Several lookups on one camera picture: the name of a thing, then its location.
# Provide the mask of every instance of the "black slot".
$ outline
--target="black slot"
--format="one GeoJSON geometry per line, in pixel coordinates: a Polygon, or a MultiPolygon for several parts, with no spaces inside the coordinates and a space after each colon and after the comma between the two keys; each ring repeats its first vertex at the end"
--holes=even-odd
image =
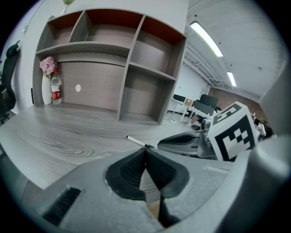
{"type": "Polygon", "coordinates": [[[67,189],[43,215],[44,219],[58,226],[80,193],[77,188],[67,189]]]}

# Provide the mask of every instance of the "office chair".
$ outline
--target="office chair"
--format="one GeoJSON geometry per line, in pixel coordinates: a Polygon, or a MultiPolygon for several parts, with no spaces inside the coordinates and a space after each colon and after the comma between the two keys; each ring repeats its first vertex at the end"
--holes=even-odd
{"type": "Polygon", "coordinates": [[[16,97],[11,87],[12,75],[18,61],[20,50],[19,41],[12,45],[6,52],[6,59],[2,71],[2,83],[0,85],[0,121],[4,124],[4,120],[9,118],[7,112],[15,107],[16,97]]]}

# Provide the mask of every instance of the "fluorescent light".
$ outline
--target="fluorescent light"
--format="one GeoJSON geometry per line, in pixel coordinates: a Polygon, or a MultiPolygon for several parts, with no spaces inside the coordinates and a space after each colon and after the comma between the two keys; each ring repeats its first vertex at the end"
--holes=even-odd
{"type": "Polygon", "coordinates": [[[205,40],[209,47],[214,51],[216,56],[223,56],[222,52],[217,47],[216,43],[212,40],[210,35],[208,35],[208,33],[197,22],[192,23],[190,27],[194,29],[194,31],[197,32],[205,40]]]}
{"type": "Polygon", "coordinates": [[[230,73],[230,72],[228,72],[227,74],[228,74],[228,76],[229,76],[229,79],[231,80],[231,84],[232,84],[233,86],[236,86],[236,81],[235,81],[235,78],[233,77],[233,74],[230,73]]]}

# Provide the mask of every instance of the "brick wall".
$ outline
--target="brick wall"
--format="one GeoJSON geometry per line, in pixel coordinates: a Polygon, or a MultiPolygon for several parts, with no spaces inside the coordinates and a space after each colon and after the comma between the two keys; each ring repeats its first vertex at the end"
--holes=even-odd
{"type": "Polygon", "coordinates": [[[221,109],[224,109],[231,105],[233,102],[238,101],[248,106],[251,113],[255,112],[257,119],[259,119],[260,121],[268,122],[267,117],[265,116],[261,106],[250,99],[216,88],[210,88],[208,95],[218,98],[217,106],[221,109]]]}

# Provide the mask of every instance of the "desk surface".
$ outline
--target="desk surface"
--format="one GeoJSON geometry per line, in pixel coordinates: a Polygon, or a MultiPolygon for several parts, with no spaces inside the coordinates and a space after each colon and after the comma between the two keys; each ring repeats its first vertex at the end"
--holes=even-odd
{"type": "Polygon", "coordinates": [[[82,163],[140,148],[127,135],[156,146],[163,138],[189,131],[170,121],[157,126],[115,117],[110,110],[68,104],[32,106],[0,127],[0,143],[29,180],[46,188],[82,163]]]}

